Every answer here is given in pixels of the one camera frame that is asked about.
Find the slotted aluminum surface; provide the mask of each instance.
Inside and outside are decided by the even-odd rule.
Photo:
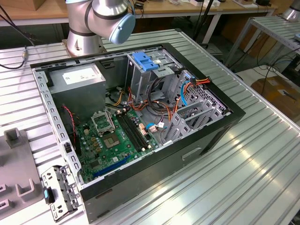
[[[251,23],[291,50],[300,48],[294,36],[300,33],[300,21],[289,22],[280,16],[254,17]]]
[[[288,224],[300,208],[299,128],[175,30],[133,34],[108,51],[170,42],[247,114],[202,158],[109,212],[93,224]],[[29,63],[67,58],[62,44],[29,48]],[[21,62],[22,49],[0,51],[0,63]],[[0,135],[27,132],[39,174],[62,165],[29,66],[0,68]],[[40,201],[0,224],[54,224]],[[83,207],[59,224],[87,224]]]

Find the wooden tabletop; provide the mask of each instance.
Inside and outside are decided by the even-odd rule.
[[[67,18],[67,6],[65,0],[46,0],[45,3],[37,11],[29,11],[14,7],[4,7],[7,13],[13,20],[26,20],[26,19],[51,19],[51,18]],[[163,2],[147,1],[144,4],[145,14],[171,14],[171,13],[197,13],[200,12],[201,7],[196,7],[190,3],[181,3],[174,5],[168,0]],[[137,14],[141,14],[141,10],[135,10]],[[257,8],[244,8],[239,6],[231,0],[221,3],[219,7],[212,7],[210,12],[215,11],[257,11]]]

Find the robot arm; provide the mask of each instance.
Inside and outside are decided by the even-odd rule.
[[[294,0],[291,6],[281,15],[281,17],[290,22],[296,22],[298,21],[299,13],[300,0]]]
[[[75,56],[101,52],[99,36],[125,42],[135,27],[127,0],[66,0],[70,32],[68,50]]]

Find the workbench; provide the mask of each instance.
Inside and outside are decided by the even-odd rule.
[[[257,28],[257,31],[255,32],[252,39],[249,41],[247,47],[244,50],[245,52],[253,45],[253,43],[261,34],[261,32],[263,32],[277,40],[279,43],[281,43],[281,46],[274,53],[273,60],[270,62],[271,65],[280,56],[280,52],[283,50],[284,47],[287,47],[292,51],[295,51],[297,54],[300,54],[300,42],[294,38],[295,34],[300,33],[299,22],[300,20],[297,22],[289,22],[280,16],[249,18],[240,35],[238,36],[237,40],[235,41],[234,45],[232,46],[229,55],[226,59],[225,65],[229,65],[229,62],[233,58],[236,50],[240,46],[243,38],[245,37],[251,26],[255,26]]]
[[[4,7],[16,25],[35,25],[35,24],[54,24],[68,23],[68,11],[64,0],[46,0],[37,11],[23,10],[14,7]],[[208,15],[214,15],[210,26],[203,39],[203,43],[208,43],[211,35],[221,17],[224,14],[244,14],[244,13],[267,13],[270,16],[274,13],[277,6],[259,6],[259,8],[244,8],[232,0],[221,3],[219,7],[212,7]],[[171,4],[168,0],[163,2],[147,1],[144,4],[144,11],[135,10],[136,18],[156,18],[156,17],[175,17],[199,15],[201,7],[190,3],[180,5]],[[0,19],[0,26],[8,24]]]
[[[207,154],[105,214],[93,224],[288,224],[300,209],[300,129],[183,32],[133,34],[108,51],[171,43],[246,115]],[[62,43],[29,47],[22,69],[0,68],[0,135],[25,130],[38,173],[63,165],[29,64],[69,57]],[[0,63],[22,61],[23,48],[0,51]],[[44,200],[0,224],[55,224]],[[84,225],[78,211],[59,224]]]

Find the ram slot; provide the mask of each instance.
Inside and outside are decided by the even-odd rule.
[[[130,129],[134,131],[135,133],[135,137],[139,140],[140,144],[144,147],[147,148],[147,143],[145,142],[145,140],[143,139],[142,134],[136,129],[136,127],[134,126],[133,122],[130,120],[130,118],[125,115],[124,116],[125,121],[127,122],[127,124],[129,125]]]
[[[135,147],[135,149],[140,152],[142,150],[142,146],[139,144],[138,140],[134,137],[134,134],[131,133],[129,126],[125,122],[123,115],[117,116],[117,120],[120,123],[121,127],[123,128],[125,134],[130,139],[131,143]]]

